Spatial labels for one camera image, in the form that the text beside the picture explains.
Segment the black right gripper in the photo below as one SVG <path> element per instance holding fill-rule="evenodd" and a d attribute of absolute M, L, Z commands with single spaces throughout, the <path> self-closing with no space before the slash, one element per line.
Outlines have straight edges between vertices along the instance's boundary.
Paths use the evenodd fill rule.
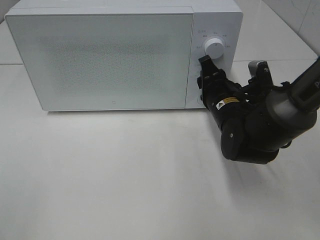
<path fill-rule="evenodd" d="M 197 85 L 200 100 L 211 115 L 245 115 L 246 101 L 239 95 L 241 86 L 227 79 L 223 69 L 219 69 L 209 55 L 198 59 L 200 75 Z"/>

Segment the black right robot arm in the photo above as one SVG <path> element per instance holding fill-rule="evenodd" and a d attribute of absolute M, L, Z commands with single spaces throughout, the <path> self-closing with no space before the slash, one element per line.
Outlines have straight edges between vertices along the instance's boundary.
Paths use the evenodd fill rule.
<path fill-rule="evenodd" d="M 265 165 L 315 125 L 320 107 L 318 60 L 294 82 L 279 86 L 264 60 L 248 64 L 251 77 L 245 86 L 229 80 L 208 55 L 198 61 L 200 98 L 221 132 L 226 159 Z"/>

